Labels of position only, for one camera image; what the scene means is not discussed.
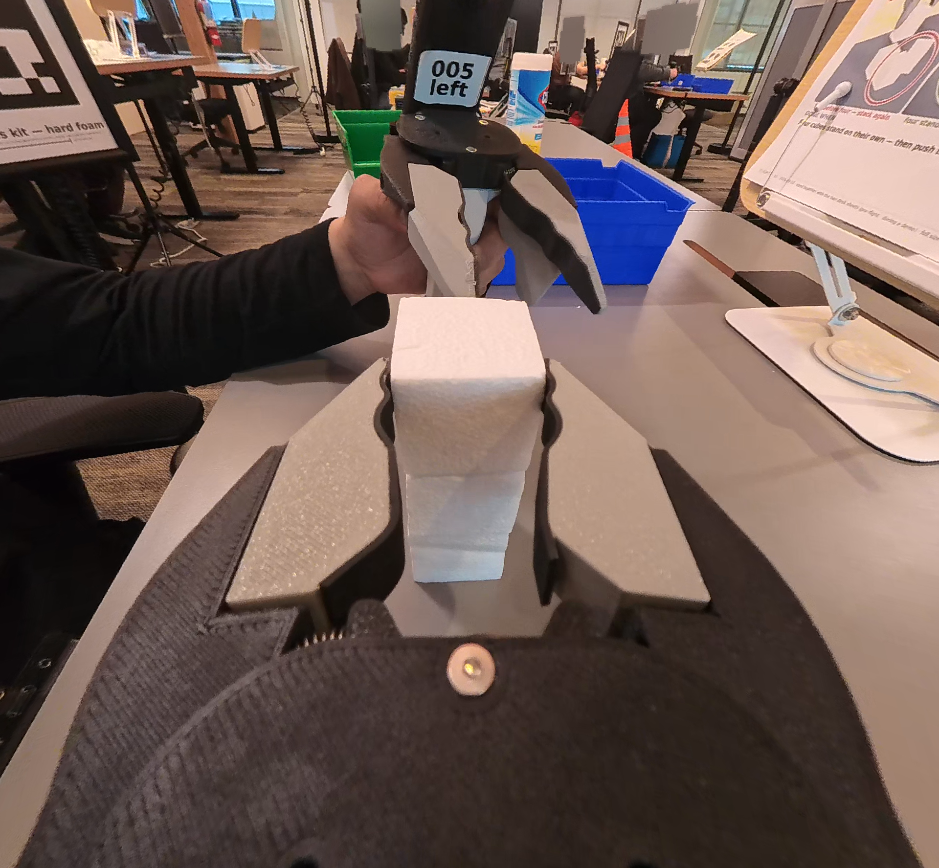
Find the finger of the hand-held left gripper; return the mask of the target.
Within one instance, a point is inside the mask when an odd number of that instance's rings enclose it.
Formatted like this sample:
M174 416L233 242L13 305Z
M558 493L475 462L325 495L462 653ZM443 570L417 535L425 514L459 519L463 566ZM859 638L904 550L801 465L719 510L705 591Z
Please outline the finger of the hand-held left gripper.
M499 207L499 230L514 254L514 287L526 304L537 304L562 275L589 311L604 311L603 283L577 208L541 170L504 174Z
M484 227L484 191L464 188L431 165L408 166L414 206L408 240L427 270L429 296L477 297L484 290L474 246Z

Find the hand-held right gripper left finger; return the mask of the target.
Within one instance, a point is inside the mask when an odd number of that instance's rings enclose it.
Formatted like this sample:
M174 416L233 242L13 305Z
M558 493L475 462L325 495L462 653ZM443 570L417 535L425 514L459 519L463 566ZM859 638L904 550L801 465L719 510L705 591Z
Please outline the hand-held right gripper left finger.
M288 442L237 568L229 608L384 601L405 568L388 363Z

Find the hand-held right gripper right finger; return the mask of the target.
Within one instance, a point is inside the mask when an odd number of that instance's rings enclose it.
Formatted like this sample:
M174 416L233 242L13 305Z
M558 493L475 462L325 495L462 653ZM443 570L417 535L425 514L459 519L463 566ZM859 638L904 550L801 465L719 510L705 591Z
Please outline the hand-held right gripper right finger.
M602 608L704 608L698 570L649 445L559 362L546 361L534 578Z

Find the blue plastic bin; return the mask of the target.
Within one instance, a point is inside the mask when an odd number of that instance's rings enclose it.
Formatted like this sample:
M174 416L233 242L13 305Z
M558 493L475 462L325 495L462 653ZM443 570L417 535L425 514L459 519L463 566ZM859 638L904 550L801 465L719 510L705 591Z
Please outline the blue plastic bin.
M691 199L622 158L613 166L597 158L546 158L566 182L569 197L605 285L648 284L674 240Z

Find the white hard foam cube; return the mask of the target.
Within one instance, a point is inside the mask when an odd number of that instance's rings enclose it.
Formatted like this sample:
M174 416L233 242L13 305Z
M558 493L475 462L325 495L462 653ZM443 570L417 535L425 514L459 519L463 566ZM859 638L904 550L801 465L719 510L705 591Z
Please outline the white hard foam cube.
M395 449L406 474L526 471L546 391L526 304L404 297L390 370Z
M413 578L418 583L499 580L505 552L416 548L411 553Z
M471 557L498 554L504 555L510 533L485 532L481 534L452 534L436 532L431 534L409 533L407 542L410 548L425 557Z
M410 533L510 533L525 473L405 475L406 524Z

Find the person's left forearm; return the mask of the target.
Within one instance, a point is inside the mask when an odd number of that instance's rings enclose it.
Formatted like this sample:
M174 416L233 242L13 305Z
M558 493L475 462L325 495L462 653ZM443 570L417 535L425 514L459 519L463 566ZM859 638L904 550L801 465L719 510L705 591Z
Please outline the person's left forearm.
M346 298L329 227L132 275L2 249L2 400L212 383L381 329L388 296Z

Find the person's left hand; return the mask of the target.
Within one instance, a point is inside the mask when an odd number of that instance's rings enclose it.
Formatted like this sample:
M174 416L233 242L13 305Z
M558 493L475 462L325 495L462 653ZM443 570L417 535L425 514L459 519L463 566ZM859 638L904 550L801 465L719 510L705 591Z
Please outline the person's left hand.
M374 294L423 295L427 270L407 234L407 214L369 175L353 182L346 213L328 233L339 286L352 306Z

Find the white wipes canister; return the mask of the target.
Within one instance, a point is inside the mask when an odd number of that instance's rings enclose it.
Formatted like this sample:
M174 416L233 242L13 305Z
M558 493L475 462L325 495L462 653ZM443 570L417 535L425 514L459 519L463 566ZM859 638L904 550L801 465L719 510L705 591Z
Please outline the white wipes canister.
M552 66L550 53L516 52L511 63L505 125L536 154L541 152Z

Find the green plastic bin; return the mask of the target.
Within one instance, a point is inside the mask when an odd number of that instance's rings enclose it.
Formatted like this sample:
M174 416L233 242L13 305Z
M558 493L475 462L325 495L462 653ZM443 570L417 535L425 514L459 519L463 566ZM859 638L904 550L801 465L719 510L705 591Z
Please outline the green plastic bin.
M390 110L334 110L337 133L354 179L363 174L380 178L384 138L393 131L401 114Z

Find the dark hanging coat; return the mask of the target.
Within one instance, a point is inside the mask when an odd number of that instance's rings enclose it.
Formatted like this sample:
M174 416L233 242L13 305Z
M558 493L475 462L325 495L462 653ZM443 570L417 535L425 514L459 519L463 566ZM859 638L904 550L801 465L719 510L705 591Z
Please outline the dark hanging coat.
M362 104L350 59L340 38L331 40L327 51L326 102L338 111L360 111Z

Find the wood-edged desk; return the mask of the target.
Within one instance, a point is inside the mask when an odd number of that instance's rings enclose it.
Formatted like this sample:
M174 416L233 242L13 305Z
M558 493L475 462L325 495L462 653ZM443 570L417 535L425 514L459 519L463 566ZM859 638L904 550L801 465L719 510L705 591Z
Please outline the wood-edged desk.
M745 93L709 93L688 91L686 89L668 89L663 86L646 85L644 90L650 94L663 98L670 98L675 102L690 105L693 114L687 125L685 143L673 169L671 179L676 182L701 182L699 178L685 178L685 170L692 157L694 145L697 141L698 131L703 123L705 111L728 111L739 107L749 96Z

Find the wooden top desk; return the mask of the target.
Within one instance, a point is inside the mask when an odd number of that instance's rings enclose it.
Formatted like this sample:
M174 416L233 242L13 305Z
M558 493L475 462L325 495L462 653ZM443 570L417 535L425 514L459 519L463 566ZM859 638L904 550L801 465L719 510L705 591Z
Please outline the wooden top desk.
M161 105L163 100L181 99L192 91L195 85L193 68L197 64L201 62L185 55L95 63L105 97L112 105L142 103L159 149L158 156L175 185L186 216L197 221L234 221L240 217L237 212L214 212L202 208Z
M223 173L250 173L259 175L280 175L285 170L278 168L262 168L258 166L254 147L252 147L249 131L244 122L241 107L238 104L234 88L237 85L254 83L259 90L259 99L265 122L273 140L272 150L281 153L285 150L281 143L281 136L277 124L272 99L270 98L268 84L279 79L288 79L293 84L292 75L299 70L296 65L270 65L244 64L244 63L212 63L195 66L193 69L196 79L206 86L218 86L224 90L225 100L228 104L229 115L237 140L220 138L220 145L238 151L244 164L243 170L233 170L225 156L222 156L221 169Z

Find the grey chair seat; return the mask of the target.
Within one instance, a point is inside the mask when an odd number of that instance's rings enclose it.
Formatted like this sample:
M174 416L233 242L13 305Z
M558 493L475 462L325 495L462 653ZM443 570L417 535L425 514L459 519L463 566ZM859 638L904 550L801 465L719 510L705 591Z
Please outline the grey chair seat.
M76 462L181 445L204 422L179 392L22 398L1 403L1 462Z

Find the person's dark clothed body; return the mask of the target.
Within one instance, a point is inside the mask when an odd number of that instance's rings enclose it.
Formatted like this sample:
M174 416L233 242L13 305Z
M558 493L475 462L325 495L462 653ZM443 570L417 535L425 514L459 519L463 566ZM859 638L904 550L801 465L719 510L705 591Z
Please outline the person's dark clothed body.
M143 529L101 519L74 463L1 473L1 768Z

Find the black easel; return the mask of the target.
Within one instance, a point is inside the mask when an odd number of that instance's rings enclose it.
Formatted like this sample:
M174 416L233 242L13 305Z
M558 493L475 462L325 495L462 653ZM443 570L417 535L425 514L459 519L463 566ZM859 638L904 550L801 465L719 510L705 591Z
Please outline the black easel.
M152 240L182 238L155 209L124 152L2 167L2 199L22 229L17 248L67 264L133 272Z

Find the grey display panel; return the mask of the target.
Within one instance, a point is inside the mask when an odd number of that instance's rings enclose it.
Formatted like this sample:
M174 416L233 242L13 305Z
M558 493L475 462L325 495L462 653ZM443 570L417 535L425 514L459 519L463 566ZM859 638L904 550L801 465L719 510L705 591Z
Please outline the grey display panel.
M805 75L854 1L791 0L735 137L731 159L744 160L775 84L782 78L800 79Z

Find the clear acrylic stand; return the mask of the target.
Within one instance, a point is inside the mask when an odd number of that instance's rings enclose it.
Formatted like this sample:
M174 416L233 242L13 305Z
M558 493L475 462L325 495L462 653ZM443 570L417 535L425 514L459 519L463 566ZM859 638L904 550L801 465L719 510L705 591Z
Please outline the clear acrylic stand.
M108 38L120 57L142 58L133 11L108 10L104 17Z

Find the framed marker sign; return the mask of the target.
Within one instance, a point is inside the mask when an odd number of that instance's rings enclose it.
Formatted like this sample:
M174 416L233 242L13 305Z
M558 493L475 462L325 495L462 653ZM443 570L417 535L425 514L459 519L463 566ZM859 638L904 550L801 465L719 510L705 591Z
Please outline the framed marker sign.
M1 173L135 161L64 0L1 0Z

